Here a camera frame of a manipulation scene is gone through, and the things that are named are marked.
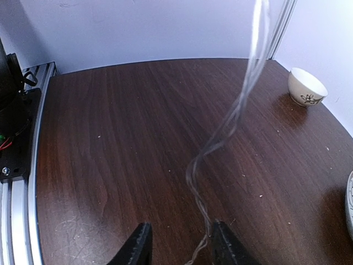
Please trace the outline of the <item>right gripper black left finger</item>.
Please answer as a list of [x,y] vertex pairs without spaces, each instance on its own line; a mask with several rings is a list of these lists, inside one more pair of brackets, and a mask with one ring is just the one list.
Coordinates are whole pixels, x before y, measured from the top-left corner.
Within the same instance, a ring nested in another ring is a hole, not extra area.
[[107,265],[145,265],[152,264],[153,231],[148,222],[140,223],[116,255]]

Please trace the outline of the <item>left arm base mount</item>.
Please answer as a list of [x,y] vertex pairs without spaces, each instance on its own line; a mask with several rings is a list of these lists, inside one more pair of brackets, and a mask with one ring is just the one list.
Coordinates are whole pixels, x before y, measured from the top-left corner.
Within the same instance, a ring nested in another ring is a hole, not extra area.
[[1,182],[28,178],[36,117],[42,96],[38,79],[22,73],[15,53],[1,45]]

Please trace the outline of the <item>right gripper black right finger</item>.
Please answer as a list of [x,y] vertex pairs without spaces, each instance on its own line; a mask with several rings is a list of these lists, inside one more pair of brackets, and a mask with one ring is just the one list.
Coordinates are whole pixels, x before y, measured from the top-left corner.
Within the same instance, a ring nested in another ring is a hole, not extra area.
[[213,223],[211,244],[213,264],[260,265],[223,221]]

